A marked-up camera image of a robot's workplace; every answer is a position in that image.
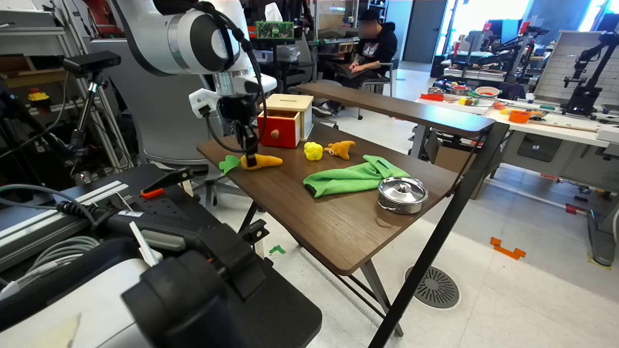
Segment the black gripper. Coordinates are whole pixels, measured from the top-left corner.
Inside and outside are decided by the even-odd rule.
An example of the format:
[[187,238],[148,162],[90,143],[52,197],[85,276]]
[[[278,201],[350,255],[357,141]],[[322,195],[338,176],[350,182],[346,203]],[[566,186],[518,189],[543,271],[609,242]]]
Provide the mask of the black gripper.
[[257,164],[259,131],[255,130],[255,118],[259,114],[257,95],[230,95],[218,99],[220,116],[232,126],[235,139],[241,145],[241,168]]

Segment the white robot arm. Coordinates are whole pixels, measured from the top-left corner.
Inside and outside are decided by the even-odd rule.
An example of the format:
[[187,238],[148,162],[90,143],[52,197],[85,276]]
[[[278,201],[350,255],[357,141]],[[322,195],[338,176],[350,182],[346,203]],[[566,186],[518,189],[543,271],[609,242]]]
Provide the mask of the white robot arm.
[[179,14],[162,14],[154,0],[110,0],[133,58],[154,75],[212,75],[220,89],[187,95],[191,112],[218,112],[230,122],[245,166],[259,164],[255,118],[266,110],[276,79],[262,73],[239,0],[195,0]]

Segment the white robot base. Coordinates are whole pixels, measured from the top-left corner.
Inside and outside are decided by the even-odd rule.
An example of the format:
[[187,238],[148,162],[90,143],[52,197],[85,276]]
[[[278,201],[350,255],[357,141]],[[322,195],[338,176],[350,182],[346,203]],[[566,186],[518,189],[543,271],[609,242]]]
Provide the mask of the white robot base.
[[125,259],[0,333],[0,348],[150,348],[121,294],[146,271]]

